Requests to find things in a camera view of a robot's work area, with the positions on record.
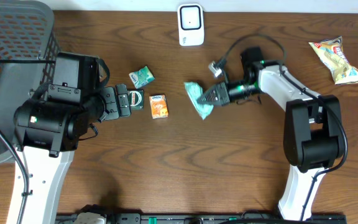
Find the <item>large yellow wipes pack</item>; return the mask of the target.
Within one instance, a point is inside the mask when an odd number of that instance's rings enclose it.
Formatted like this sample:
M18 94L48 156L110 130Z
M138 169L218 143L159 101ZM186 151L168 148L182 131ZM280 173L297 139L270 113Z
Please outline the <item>large yellow wipes pack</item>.
M358 83L358 68L352 66L343 52L342 36L309 42L320 61L329 69L335 85Z

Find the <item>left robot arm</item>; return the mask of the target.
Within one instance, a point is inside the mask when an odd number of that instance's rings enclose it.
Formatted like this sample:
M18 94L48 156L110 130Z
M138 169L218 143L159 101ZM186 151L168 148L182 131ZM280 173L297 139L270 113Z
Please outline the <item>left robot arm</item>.
M18 161L7 223L54 223L65 176L90 126L131 115L127 87L108 86L109 77L103 59L60 52L52 82L16 109Z

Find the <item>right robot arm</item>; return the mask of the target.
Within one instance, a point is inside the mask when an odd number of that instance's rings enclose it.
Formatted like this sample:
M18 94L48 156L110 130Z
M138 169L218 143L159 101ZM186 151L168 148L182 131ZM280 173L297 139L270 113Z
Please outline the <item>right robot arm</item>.
M265 60L260 47L241 53L242 80L213 85L196 100L199 105L225 106L266 94L285 112L283 150L290 164L287 184L278 203L284 220L307 221L323 177L345 160L347 138L339 100L309 90L279 60Z

